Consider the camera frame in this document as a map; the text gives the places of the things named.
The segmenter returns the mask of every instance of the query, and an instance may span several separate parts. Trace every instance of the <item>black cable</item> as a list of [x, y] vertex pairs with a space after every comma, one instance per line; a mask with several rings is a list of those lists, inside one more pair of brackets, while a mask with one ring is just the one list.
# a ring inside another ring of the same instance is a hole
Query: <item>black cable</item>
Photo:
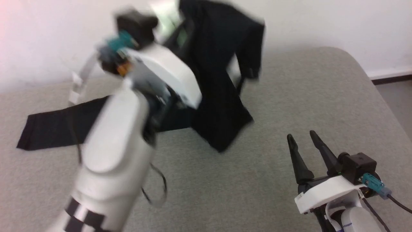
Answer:
[[399, 207], [403, 208], [404, 210], [406, 210], [409, 213], [412, 213], [412, 210], [406, 206], [404, 206], [403, 204], [401, 204], [400, 202], [398, 202], [392, 195], [388, 195], [388, 198], [393, 201], [395, 204], [397, 204]]
[[72, 135], [72, 138], [77, 147], [77, 158], [78, 158], [79, 164], [81, 164], [82, 163], [82, 149], [80, 147], [79, 137], [77, 136], [76, 129], [75, 129], [74, 108], [68, 109], [67, 122], [68, 122], [69, 130], [70, 130], [70, 134]]
[[372, 214], [378, 219], [378, 221], [384, 226], [385, 230], [387, 232], [391, 232], [391, 230], [388, 228], [388, 226], [384, 223], [381, 217], [379, 217], [378, 213], [372, 208], [372, 206], [369, 204], [369, 202], [366, 200], [365, 197], [362, 198], [363, 202], [366, 204], [366, 206], [369, 208], [369, 210], [372, 212]]
[[156, 168], [153, 164], [150, 164], [150, 167], [156, 171], [163, 179], [163, 196], [161, 199], [159, 199], [158, 201], [153, 201], [150, 199], [150, 197], [148, 196], [148, 194], [145, 192], [145, 190], [142, 187], [142, 193], [145, 196], [145, 198], [147, 199], [147, 201], [149, 202], [150, 205], [155, 206], [155, 207], [161, 207], [165, 202], [166, 202], [166, 198], [167, 198], [167, 182], [166, 182], [166, 177], [163, 175], [163, 173]]

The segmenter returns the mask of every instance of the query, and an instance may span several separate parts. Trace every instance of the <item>gray floor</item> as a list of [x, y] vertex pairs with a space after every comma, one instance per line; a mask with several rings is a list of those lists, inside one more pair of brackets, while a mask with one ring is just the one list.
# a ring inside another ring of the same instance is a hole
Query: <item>gray floor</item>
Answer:
[[412, 80], [377, 85], [376, 88], [412, 140]]

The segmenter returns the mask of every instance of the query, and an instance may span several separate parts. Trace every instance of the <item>black and white checkered pattern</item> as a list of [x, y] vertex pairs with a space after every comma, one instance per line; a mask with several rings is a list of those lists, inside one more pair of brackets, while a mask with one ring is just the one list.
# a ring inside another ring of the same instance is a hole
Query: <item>black and white checkered pattern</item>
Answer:
[[66, 213], [70, 216], [64, 228], [66, 232], [110, 232], [101, 228], [104, 215], [88, 210], [73, 198], [66, 208]]

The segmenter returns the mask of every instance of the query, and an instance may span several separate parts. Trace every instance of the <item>black garment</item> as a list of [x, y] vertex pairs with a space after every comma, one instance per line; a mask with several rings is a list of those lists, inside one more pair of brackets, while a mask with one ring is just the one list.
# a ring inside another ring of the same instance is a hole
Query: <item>black garment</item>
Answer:
[[196, 78], [203, 98], [192, 128], [222, 152], [253, 120], [226, 67], [236, 54], [242, 76], [258, 77], [265, 26], [222, 3], [181, 0], [180, 10], [197, 29], [191, 58], [199, 71]]
[[[178, 112], [175, 123], [162, 131], [186, 128], [192, 121], [192, 128], [222, 152], [253, 120], [242, 105], [240, 89], [236, 90], [226, 67], [236, 54], [242, 78], [258, 78], [265, 26], [222, 3], [181, 0], [180, 10], [196, 27], [190, 55], [183, 61], [195, 73], [203, 97], [196, 112], [193, 109]], [[83, 143], [106, 99], [29, 115], [17, 148], [37, 150], [73, 145], [67, 123], [71, 110], [76, 134]]]

